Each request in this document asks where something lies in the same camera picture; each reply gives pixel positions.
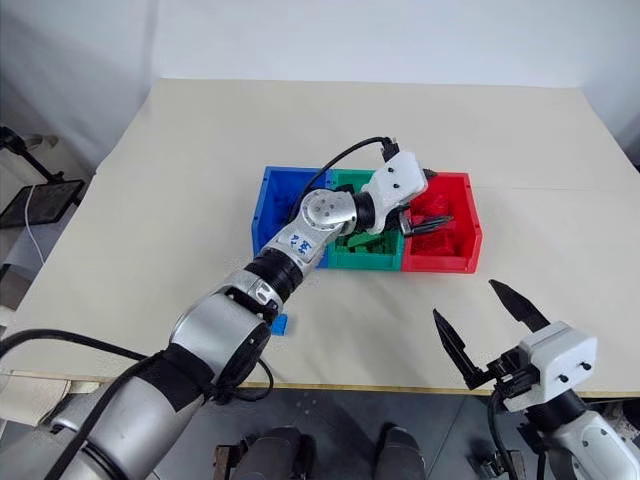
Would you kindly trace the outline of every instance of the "blue object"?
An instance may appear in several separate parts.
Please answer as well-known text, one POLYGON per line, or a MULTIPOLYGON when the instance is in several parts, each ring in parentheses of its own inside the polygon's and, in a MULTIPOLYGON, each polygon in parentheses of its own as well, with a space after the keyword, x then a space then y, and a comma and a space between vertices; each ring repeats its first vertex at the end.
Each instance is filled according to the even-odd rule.
POLYGON ((289 317, 287 317, 286 313, 281 313, 276 317, 276 319, 271 324, 271 333, 273 335, 283 336, 287 331, 287 321, 289 317))
MULTIPOLYGON (((304 186, 317 171, 317 168, 295 167, 266 167, 264 169, 260 196, 251 223, 254 256, 285 226, 289 210, 304 186)), ((329 172, 321 175, 313 186, 329 188, 330 176, 329 172)), ((326 268, 328 265, 329 257, 325 252, 318 267, 326 268)))

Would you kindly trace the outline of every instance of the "white wall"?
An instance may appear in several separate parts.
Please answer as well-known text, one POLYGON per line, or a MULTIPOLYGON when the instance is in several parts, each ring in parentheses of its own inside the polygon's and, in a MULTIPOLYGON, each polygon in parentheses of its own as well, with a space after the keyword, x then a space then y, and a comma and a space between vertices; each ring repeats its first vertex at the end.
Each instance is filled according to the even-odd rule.
POLYGON ((58 133, 92 166, 158 76, 580 86, 623 148, 640 137, 638 0, 0 7, 3 121, 58 133))

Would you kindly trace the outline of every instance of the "table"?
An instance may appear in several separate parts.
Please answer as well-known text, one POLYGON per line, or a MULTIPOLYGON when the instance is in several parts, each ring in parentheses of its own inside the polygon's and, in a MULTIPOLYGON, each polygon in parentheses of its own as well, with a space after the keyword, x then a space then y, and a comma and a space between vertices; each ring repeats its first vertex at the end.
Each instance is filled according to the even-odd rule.
MULTIPOLYGON (((479 365, 527 334, 487 284, 599 338, 589 395, 640 394, 640 175, 576 89, 160 80, 17 311, 151 354, 180 313, 251 255, 265 165, 320 166, 374 135, 469 172, 484 242, 473 275, 318 271, 265 359, 278 386, 466 392, 431 310, 479 365)), ((342 168, 376 168, 375 148, 342 168)), ((117 375, 128 360, 37 341, 3 368, 117 375)), ((264 381, 257 369, 252 381, 264 381)))

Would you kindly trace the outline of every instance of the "gray floor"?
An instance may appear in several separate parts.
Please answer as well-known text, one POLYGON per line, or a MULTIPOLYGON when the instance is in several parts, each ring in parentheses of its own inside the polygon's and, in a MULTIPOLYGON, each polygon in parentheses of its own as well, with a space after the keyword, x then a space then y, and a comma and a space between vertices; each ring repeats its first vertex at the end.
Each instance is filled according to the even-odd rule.
MULTIPOLYGON (((516 431, 523 421, 524 417, 515 414, 498 418, 507 448, 523 452, 528 478, 535 478, 536 457, 516 431)), ((387 422, 414 435, 432 480, 481 478, 474 471, 474 458, 493 450, 486 407, 480 398, 276 390, 255 404, 203 407, 156 474, 161 480, 211 479, 216 445, 234 444, 245 435, 294 425, 316 441, 314 478, 371 479, 375 444, 387 422)), ((548 470, 545 478, 553 478, 548 470)))

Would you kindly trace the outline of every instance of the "green object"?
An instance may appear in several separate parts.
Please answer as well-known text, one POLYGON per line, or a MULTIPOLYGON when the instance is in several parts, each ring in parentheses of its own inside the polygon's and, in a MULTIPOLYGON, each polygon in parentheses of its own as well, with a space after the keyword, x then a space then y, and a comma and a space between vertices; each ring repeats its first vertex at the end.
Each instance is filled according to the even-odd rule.
MULTIPOLYGON (((369 182, 373 170, 341 170, 331 172, 331 188, 353 185, 359 192, 369 182)), ((355 233, 338 238, 329 245, 329 268, 356 270, 400 270, 404 239, 399 231, 383 232, 380 235, 355 233)))

